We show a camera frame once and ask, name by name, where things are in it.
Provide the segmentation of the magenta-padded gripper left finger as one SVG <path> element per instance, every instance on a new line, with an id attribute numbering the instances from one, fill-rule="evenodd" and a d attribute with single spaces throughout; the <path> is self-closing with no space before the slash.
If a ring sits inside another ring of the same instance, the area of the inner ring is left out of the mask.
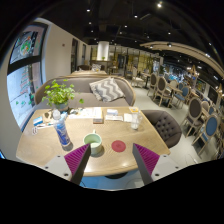
<path id="1" fill-rule="evenodd" d="M 79 185 L 90 154 L 90 145 L 83 145 L 65 156 L 57 155 L 44 166 L 44 170 Z"/>

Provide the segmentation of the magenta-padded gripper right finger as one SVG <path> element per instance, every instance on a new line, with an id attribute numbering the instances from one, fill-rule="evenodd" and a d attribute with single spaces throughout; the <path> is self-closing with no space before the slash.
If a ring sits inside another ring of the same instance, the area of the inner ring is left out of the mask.
<path id="1" fill-rule="evenodd" d="M 167 154 L 158 155 L 136 143 L 133 144 L 132 153 L 145 185 L 180 170 L 180 166 Z"/>

